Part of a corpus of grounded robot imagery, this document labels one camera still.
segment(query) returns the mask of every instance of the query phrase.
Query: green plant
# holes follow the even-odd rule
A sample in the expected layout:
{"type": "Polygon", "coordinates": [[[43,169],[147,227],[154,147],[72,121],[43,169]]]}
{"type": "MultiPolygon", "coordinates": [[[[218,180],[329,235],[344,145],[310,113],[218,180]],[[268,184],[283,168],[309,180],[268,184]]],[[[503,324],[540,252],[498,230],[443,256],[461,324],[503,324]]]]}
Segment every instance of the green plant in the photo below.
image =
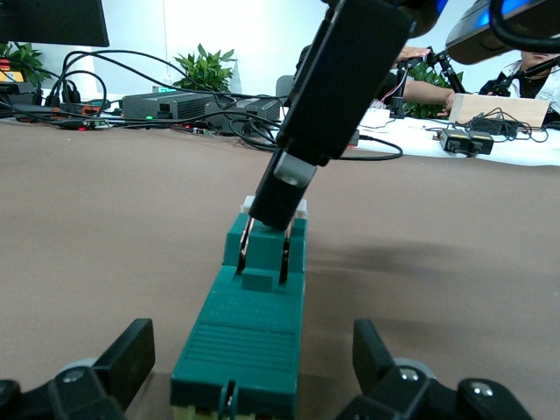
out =
{"type": "Polygon", "coordinates": [[[33,70],[29,68],[43,68],[43,63],[39,59],[41,55],[43,55],[43,53],[40,50],[35,50],[29,43],[0,43],[0,57],[13,59],[13,61],[10,62],[10,68],[21,72],[25,81],[30,81],[35,84],[37,84],[38,81],[42,82],[44,79],[51,79],[50,74],[40,71],[33,72],[33,70]]]}
{"type": "MultiPolygon", "coordinates": [[[[450,88],[451,85],[441,74],[431,67],[426,60],[422,61],[420,64],[412,67],[409,70],[409,76],[415,81],[425,81],[435,86],[441,88],[450,88]]],[[[463,80],[463,72],[457,73],[457,77],[460,81],[463,80]]],[[[404,104],[404,114],[406,116],[412,116],[414,118],[441,118],[438,113],[442,111],[441,105],[429,105],[426,103],[415,103],[406,102],[404,104]]]]}
{"type": "Polygon", "coordinates": [[[174,82],[173,86],[192,90],[206,88],[214,92],[229,92],[229,80],[234,72],[231,68],[223,67],[222,63],[236,61],[231,58],[234,50],[223,55],[221,50],[211,54],[202,47],[202,44],[199,44],[198,50],[199,56],[196,58],[194,54],[188,54],[186,57],[179,54],[179,57],[174,57],[189,77],[174,82]]]}

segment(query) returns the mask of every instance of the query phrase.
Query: white wall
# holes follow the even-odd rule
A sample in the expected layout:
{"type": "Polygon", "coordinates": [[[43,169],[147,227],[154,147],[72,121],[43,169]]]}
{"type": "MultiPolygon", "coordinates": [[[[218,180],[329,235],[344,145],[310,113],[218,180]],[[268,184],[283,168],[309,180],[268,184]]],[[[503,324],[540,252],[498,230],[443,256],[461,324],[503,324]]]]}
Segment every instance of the white wall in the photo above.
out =
{"type": "MultiPolygon", "coordinates": [[[[251,95],[273,95],[276,79],[295,72],[301,49],[312,42],[326,10],[320,0],[103,0],[102,3],[111,49],[135,50],[174,62],[173,57],[178,53],[195,52],[198,43],[211,53],[233,48],[238,61],[232,90],[251,95]]],[[[432,31],[411,39],[409,44],[442,51],[447,34],[472,4],[473,1],[450,0],[432,31]]],[[[70,48],[37,47],[45,53],[46,67],[59,72],[70,48]]],[[[177,72],[153,60],[125,54],[109,57],[160,81],[180,78],[177,72]]],[[[518,52],[509,52],[473,66],[452,64],[457,72],[464,72],[465,88],[478,91],[518,57],[518,52]]],[[[151,91],[152,82],[127,70],[98,59],[93,66],[112,94],[151,91]]],[[[80,78],[82,82],[95,84],[87,76],[80,78]]]]}

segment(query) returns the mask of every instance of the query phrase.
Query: black monitor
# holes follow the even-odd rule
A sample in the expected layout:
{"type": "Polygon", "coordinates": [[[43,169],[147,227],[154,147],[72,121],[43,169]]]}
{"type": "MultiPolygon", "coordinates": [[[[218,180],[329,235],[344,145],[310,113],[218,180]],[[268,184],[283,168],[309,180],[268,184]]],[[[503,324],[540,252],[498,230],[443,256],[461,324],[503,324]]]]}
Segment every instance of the black monitor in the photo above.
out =
{"type": "Polygon", "coordinates": [[[0,42],[109,46],[102,0],[0,0],[0,42]]]}

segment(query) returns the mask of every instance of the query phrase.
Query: screw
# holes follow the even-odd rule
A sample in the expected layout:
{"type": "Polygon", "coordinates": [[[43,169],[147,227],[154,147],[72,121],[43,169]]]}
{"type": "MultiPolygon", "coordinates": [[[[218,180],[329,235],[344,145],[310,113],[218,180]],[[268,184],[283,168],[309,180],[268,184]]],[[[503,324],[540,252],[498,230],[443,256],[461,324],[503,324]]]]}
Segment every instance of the screw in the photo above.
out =
{"type": "Polygon", "coordinates": [[[84,371],[81,369],[74,369],[66,372],[62,381],[64,383],[76,382],[84,375],[84,371]]]}
{"type": "Polygon", "coordinates": [[[420,379],[417,371],[414,370],[414,369],[411,369],[409,367],[404,367],[404,368],[401,368],[400,370],[401,370],[401,377],[405,381],[418,381],[418,379],[420,379]]]}
{"type": "Polygon", "coordinates": [[[492,389],[486,385],[484,382],[473,382],[471,384],[472,391],[477,396],[493,396],[494,392],[492,389]]]}

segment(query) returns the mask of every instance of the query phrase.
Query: brown tablecloth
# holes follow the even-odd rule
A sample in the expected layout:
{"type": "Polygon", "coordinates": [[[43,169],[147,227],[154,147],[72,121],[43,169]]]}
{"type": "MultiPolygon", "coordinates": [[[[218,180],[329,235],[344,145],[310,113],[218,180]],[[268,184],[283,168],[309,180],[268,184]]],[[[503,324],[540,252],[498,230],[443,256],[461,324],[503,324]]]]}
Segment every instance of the brown tablecloth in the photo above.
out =
{"type": "MultiPolygon", "coordinates": [[[[0,378],[34,388],[152,318],[156,366],[128,415],[171,418],[169,373],[269,159],[167,129],[0,123],[0,378]]],[[[557,418],[560,168],[336,161],[306,198],[299,418],[359,393],[356,318],[446,386],[487,377],[557,418]]]]}

